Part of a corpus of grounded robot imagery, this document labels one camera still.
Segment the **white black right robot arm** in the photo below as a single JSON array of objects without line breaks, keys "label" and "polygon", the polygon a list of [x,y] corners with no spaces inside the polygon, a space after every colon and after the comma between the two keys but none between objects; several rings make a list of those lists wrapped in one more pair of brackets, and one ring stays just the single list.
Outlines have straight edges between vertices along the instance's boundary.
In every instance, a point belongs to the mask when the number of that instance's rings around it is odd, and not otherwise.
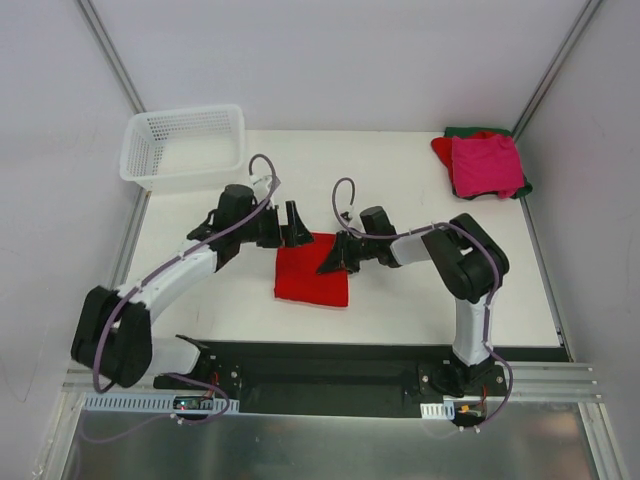
[{"label": "white black right robot arm", "polygon": [[506,254],[469,214],[399,234],[381,206],[360,213],[362,233],[345,227],[316,272],[360,270],[375,259],[390,268],[429,261],[455,298],[455,337],[449,362],[429,374],[435,391],[461,398],[481,388],[495,365],[491,343],[491,305],[510,264]]}]

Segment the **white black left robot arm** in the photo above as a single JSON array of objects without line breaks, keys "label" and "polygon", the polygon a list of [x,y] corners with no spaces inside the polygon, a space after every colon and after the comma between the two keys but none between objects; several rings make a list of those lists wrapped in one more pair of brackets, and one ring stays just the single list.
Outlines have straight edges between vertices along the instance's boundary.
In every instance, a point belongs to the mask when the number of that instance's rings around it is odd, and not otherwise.
[{"label": "white black left robot arm", "polygon": [[252,243],[260,248],[305,246],[312,233],[294,202],[285,204],[286,221],[271,196],[256,189],[228,185],[218,205],[194,228],[178,252],[141,280],[115,289],[96,286],[85,297],[70,355],[89,368],[93,378],[128,388],[145,375],[165,376],[192,389],[214,376],[210,349],[184,335],[156,338],[152,325],[196,283],[217,273]]}]

